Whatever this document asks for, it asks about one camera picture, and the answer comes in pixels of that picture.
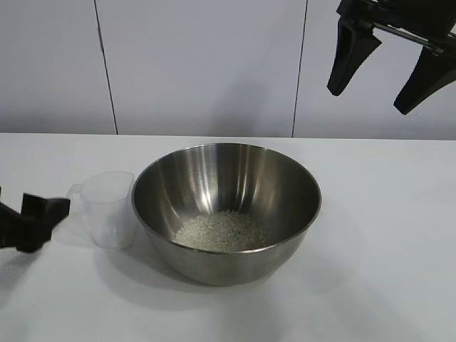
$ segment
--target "measuring cup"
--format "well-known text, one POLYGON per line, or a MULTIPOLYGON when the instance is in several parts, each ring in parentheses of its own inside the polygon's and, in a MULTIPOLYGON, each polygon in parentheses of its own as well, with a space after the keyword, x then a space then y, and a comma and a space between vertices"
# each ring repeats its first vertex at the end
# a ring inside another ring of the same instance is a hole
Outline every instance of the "measuring cup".
POLYGON ((68 198, 81 199, 88 221, 87 232, 97 246, 123 249, 133 243, 135 226, 128 195, 134 179, 129 172, 105 172, 69 189, 68 198))

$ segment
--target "white table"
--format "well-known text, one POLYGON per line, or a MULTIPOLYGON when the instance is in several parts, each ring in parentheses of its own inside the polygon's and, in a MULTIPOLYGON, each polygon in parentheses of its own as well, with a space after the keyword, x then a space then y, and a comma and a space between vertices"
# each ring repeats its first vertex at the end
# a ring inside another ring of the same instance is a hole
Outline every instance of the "white table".
POLYGON ((222 141, 283 152, 321 185, 321 213, 280 270, 196 285, 142 234, 126 252, 3 249, 0 341, 456 341, 456 142, 0 134, 1 201, 19 209, 22 192, 63 196, 222 141))

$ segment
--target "rice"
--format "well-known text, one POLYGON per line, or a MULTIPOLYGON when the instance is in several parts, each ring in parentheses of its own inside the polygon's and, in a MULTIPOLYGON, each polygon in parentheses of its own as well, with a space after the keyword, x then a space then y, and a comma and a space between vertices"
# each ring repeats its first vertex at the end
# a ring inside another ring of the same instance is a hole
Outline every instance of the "rice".
POLYGON ((255 218, 237 212, 202 214, 185 221, 173 239, 214 252, 239 252, 271 245, 272 236, 255 218))

